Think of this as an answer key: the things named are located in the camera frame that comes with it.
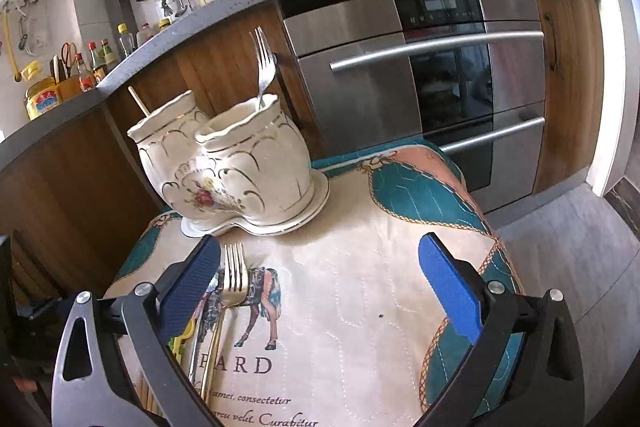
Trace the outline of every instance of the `oven control panel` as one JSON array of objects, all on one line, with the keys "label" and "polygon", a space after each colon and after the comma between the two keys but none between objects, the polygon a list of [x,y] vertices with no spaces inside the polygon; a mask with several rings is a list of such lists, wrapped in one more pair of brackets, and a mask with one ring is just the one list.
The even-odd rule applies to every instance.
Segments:
[{"label": "oven control panel", "polygon": [[404,31],[481,22],[479,0],[394,0]]}]

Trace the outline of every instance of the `gray floor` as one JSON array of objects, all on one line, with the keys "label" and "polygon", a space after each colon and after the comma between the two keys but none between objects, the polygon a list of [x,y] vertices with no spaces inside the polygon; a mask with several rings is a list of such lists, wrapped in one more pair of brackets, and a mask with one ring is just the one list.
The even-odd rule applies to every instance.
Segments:
[{"label": "gray floor", "polygon": [[631,152],[626,163],[625,178],[640,190],[640,119],[636,122],[636,133],[631,142]]},{"label": "gray floor", "polygon": [[558,288],[565,295],[580,342],[588,421],[640,347],[640,242],[586,184],[498,233],[527,294]]}]

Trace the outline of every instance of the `yellow jar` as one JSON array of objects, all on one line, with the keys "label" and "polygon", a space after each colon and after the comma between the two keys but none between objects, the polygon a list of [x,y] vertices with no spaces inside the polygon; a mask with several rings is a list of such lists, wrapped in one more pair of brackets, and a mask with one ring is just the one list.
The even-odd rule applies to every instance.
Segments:
[{"label": "yellow jar", "polygon": [[27,113],[30,120],[35,120],[41,114],[60,105],[58,86],[52,76],[37,81],[26,93]]}]

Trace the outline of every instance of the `oven handle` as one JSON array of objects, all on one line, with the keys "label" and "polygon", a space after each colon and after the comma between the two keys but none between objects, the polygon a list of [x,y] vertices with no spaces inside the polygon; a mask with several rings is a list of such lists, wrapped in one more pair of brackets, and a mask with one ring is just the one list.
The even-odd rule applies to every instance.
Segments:
[{"label": "oven handle", "polygon": [[344,71],[364,64],[373,64],[380,60],[397,57],[410,57],[424,52],[436,52],[469,46],[472,44],[485,44],[488,42],[507,41],[515,39],[540,39],[544,38],[544,33],[537,30],[522,30],[515,32],[494,32],[494,33],[474,33],[470,35],[455,35],[452,37],[442,37],[429,39],[426,41],[410,42],[400,44],[390,48],[383,48],[374,52],[355,55],[354,57],[334,60],[329,63],[332,71]]},{"label": "oven handle", "polygon": [[466,138],[464,140],[443,145],[442,147],[440,147],[440,150],[448,154],[465,151],[467,149],[472,149],[473,147],[478,147],[479,145],[484,145],[485,143],[494,142],[498,138],[511,136],[512,134],[516,134],[517,132],[524,131],[525,129],[543,125],[544,123],[545,123],[545,117],[538,116],[537,118],[531,118],[531,120],[525,120],[515,125],[510,125],[508,127],[505,127],[504,129],[500,129],[498,131],[491,131],[484,134],[479,134],[478,136]]}]

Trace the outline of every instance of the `wooden cabinet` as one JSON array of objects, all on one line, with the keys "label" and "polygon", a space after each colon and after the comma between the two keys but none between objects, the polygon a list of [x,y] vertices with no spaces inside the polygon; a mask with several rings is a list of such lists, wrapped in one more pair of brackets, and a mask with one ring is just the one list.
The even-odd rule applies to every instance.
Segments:
[{"label": "wooden cabinet", "polygon": [[[197,34],[134,76],[128,85],[146,107],[156,109],[187,89],[198,107],[213,117],[258,93],[258,68],[250,31],[261,26],[278,59],[280,77],[267,92],[279,95],[283,110],[300,129],[311,158],[324,157],[324,145],[275,4],[245,10]],[[113,118],[135,158],[138,151],[127,129],[142,118],[126,86],[108,101]]]},{"label": "wooden cabinet", "polygon": [[0,201],[0,234],[21,238],[12,242],[15,280],[33,296],[55,295],[50,280],[101,296],[159,212],[99,108],[4,168]]},{"label": "wooden cabinet", "polygon": [[537,2],[545,34],[546,121],[534,193],[591,164],[604,89],[598,0]]}]

